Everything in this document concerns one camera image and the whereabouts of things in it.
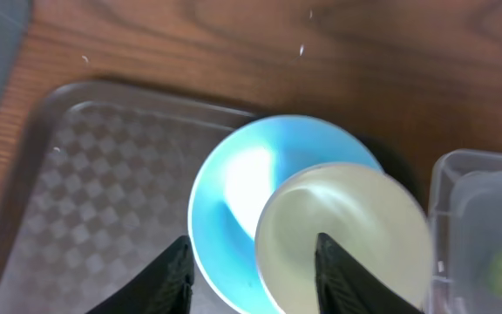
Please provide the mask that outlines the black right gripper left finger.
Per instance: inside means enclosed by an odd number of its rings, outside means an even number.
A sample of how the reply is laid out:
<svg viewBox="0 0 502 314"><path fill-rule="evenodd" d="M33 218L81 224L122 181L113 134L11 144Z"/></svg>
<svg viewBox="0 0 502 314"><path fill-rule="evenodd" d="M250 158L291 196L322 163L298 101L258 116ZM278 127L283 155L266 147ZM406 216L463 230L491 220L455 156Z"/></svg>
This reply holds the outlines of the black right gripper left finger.
<svg viewBox="0 0 502 314"><path fill-rule="evenodd" d="M87 314L188 314L193 283L192 244L182 235Z"/></svg>

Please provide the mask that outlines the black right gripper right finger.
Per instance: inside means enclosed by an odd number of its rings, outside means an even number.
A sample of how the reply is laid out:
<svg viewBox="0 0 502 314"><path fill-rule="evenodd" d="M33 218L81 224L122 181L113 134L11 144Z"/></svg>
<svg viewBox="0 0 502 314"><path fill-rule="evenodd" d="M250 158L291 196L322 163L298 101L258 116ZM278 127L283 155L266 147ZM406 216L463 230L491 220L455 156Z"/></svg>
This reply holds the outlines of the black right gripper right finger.
<svg viewBox="0 0 502 314"><path fill-rule="evenodd" d="M422 314L326 233L316 238L315 289L321 314Z"/></svg>

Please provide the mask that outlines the cream white cup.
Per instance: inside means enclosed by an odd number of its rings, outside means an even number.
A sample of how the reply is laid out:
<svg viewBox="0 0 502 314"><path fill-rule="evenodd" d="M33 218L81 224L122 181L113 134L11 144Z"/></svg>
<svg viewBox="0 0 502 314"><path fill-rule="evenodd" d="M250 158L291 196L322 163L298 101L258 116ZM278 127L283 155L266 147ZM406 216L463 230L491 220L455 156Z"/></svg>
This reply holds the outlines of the cream white cup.
<svg viewBox="0 0 502 314"><path fill-rule="evenodd" d="M261 282L280 313L317 313L315 245L325 233L416 308L431 285L434 248L415 198L396 180L351 163L310 167L268 199L254 244Z"/></svg>

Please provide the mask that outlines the light blue bowl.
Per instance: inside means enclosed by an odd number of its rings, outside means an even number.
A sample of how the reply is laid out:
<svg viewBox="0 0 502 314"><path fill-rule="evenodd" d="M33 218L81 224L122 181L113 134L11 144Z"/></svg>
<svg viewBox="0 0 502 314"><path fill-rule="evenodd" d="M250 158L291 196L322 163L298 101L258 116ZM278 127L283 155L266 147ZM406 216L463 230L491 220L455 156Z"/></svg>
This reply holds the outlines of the light blue bowl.
<svg viewBox="0 0 502 314"><path fill-rule="evenodd" d="M383 169L359 139L304 115L253 121L207 156L190 194L188 232L200 272L233 310L275 312L255 262L257 223L268 198L286 179L328 162Z"/></svg>

